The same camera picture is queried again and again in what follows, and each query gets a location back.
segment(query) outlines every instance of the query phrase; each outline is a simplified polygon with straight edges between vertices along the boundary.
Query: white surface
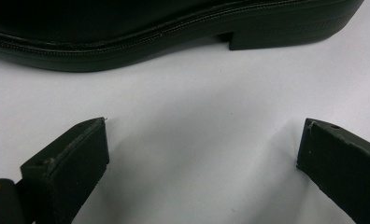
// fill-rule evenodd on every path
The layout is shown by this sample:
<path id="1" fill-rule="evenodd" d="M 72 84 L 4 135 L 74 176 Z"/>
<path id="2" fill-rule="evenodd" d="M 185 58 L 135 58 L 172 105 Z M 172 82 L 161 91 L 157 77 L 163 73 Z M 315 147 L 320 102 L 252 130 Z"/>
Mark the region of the white surface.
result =
<path id="1" fill-rule="evenodd" d="M 106 117 L 111 163 L 74 223 L 352 223 L 295 161 L 305 118 L 370 141 L 370 0 L 316 44 L 155 56 L 92 74 L 0 60 L 0 177 Z"/>

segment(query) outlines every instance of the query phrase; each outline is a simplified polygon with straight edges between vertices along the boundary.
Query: black shoe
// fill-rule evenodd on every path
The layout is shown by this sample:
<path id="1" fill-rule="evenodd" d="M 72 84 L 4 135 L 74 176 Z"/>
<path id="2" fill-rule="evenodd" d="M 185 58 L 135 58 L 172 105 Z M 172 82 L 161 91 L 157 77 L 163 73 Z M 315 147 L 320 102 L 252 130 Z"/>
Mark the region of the black shoe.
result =
<path id="1" fill-rule="evenodd" d="M 5 0 L 0 56 L 87 72 L 119 67 L 195 38 L 231 33 L 230 49 L 315 42 L 363 0 Z"/>

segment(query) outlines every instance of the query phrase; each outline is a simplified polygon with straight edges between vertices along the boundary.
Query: shoe sole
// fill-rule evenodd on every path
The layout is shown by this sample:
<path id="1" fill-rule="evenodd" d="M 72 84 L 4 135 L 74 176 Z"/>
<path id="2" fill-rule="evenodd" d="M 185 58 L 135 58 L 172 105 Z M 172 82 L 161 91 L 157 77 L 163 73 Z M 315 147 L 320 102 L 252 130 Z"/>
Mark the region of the shoe sole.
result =
<path id="1" fill-rule="evenodd" d="M 49 70 L 121 67 L 204 36 L 233 34 L 229 49 L 263 49 L 326 39 L 346 26 L 363 0 L 249 1 L 211 7 L 147 30 L 87 44 L 41 42 L 0 34 L 0 57 Z"/>

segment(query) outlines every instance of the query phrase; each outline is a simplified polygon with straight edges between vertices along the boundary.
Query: black rubber pad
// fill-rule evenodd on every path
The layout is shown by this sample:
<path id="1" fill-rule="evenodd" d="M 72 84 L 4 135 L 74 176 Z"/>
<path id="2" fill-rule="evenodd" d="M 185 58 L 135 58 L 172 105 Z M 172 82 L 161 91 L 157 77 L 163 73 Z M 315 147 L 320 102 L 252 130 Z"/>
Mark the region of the black rubber pad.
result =
<path id="1" fill-rule="evenodd" d="M 22 167 L 36 223 L 71 223 L 109 163 L 104 118 L 72 127 Z"/>
<path id="2" fill-rule="evenodd" d="M 370 224 L 370 143 L 336 125 L 307 119 L 298 168 L 356 223 Z"/>

